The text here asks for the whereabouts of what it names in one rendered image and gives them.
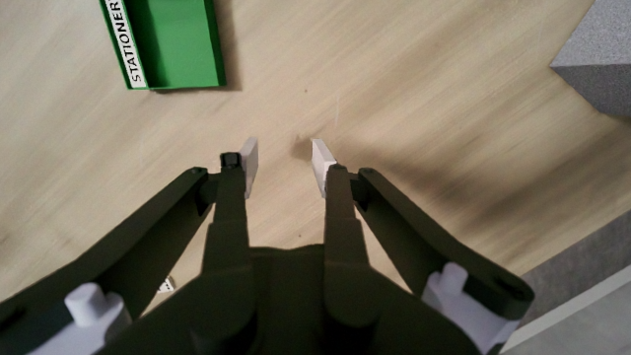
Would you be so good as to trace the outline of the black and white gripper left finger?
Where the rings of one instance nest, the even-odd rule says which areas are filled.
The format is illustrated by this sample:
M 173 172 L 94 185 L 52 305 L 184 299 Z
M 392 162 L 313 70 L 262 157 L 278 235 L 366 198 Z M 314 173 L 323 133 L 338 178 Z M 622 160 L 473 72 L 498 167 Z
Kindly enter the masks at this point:
M 184 171 L 76 259 L 0 302 L 0 355 L 91 355 L 140 319 L 215 203 L 189 309 L 198 355 L 244 355 L 257 333 L 245 200 L 257 137 Z

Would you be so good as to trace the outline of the green rack of labelled bins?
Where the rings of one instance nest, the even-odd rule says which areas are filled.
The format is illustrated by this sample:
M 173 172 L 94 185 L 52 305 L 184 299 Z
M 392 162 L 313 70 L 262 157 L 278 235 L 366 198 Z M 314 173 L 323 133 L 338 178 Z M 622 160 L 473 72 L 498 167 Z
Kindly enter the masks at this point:
M 99 3 L 127 91 L 227 86 L 213 0 Z

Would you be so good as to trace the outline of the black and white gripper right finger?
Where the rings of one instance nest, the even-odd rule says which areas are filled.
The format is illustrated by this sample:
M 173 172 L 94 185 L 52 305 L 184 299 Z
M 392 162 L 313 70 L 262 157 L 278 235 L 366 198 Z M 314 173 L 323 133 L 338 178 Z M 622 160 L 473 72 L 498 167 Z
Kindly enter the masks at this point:
M 460 326 L 483 355 L 499 355 L 534 300 L 532 288 L 459 242 L 378 171 L 348 173 L 321 139 L 313 140 L 312 168 L 325 198 L 321 325 L 328 340 L 362 350 L 382 312 L 356 207 L 412 294 Z

